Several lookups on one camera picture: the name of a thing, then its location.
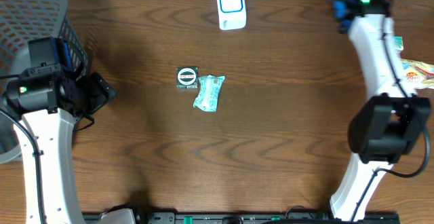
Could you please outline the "round white red lid cup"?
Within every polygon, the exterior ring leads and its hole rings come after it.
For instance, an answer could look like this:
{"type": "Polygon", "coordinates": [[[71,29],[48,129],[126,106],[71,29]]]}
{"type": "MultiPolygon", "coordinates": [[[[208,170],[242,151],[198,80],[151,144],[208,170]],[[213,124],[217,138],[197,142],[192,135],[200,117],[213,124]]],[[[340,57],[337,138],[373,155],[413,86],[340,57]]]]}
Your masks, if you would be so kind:
{"type": "Polygon", "coordinates": [[[177,88],[179,89],[197,89],[198,68],[197,67],[177,68],[176,80],[177,80],[177,88]]]}

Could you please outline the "green snack packet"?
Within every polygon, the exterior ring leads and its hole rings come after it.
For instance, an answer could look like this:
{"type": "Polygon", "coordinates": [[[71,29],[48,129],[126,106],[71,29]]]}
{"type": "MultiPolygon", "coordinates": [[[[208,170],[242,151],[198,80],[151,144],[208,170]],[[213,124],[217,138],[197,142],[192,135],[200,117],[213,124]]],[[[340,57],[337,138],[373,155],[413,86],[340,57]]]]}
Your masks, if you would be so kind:
{"type": "Polygon", "coordinates": [[[199,78],[200,89],[193,107],[205,112],[216,112],[218,108],[218,97],[225,76],[202,76],[199,78]]]}

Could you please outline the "small teal white packet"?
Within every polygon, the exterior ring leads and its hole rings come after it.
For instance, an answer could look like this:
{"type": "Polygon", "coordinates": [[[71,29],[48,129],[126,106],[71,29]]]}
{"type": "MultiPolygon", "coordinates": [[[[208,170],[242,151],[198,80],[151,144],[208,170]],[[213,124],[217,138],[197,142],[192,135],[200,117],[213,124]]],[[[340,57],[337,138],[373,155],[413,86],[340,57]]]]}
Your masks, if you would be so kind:
{"type": "Polygon", "coordinates": [[[398,52],[402,52],[403,51],[403,38],[400,36],[395,36],[394,41],[395,41],[395,49],[398,52]]]}

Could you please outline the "white blue snack bag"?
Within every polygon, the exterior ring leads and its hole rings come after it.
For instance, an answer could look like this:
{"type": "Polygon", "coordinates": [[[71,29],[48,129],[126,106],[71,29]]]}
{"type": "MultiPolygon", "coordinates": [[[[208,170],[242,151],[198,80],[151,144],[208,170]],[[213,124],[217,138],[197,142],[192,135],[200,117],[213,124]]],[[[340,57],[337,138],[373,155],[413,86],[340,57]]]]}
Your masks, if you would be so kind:
{"type": "Polygon", "coordinates": [[[420,61],[402,59],[403,69],[415,89],[433,89],[433,65],[420,61]]]}

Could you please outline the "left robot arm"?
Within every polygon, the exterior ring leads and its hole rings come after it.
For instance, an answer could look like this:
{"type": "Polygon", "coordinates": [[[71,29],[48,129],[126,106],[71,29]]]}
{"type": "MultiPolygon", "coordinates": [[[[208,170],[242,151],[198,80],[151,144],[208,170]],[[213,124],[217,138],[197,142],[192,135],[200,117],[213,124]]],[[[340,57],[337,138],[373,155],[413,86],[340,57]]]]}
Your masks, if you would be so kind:
{"type": "Polygon", "coordinates": [[[24,70],[10,81],[2,111],[14,125],[24,167],[27,223],[80,223],[73,166],[77,123],[114,99],[97,72],[77,77],[61,64],[24,70]]]}

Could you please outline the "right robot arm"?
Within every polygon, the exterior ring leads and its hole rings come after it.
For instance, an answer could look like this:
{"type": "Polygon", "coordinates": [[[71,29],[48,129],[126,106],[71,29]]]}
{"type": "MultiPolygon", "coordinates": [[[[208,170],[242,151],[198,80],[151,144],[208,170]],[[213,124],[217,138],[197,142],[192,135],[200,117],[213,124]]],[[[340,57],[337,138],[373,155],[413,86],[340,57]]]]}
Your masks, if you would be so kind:
{"type": "Polygon", "coordinates": [[[330,198],[335,219],[359,222],[386,174],[412,178],[428,165],[431,152],[426,122],[428,98],[407,83],[395,49],[394,23],[387,0],[335,0],[340,30],[354,45],[366,83],[367,101],[351,120],[348,143],[351,157],[340,186],[330,198]],[[425,156],[411,173],[393,170],[403,155],[424,136],[425,156]]]}

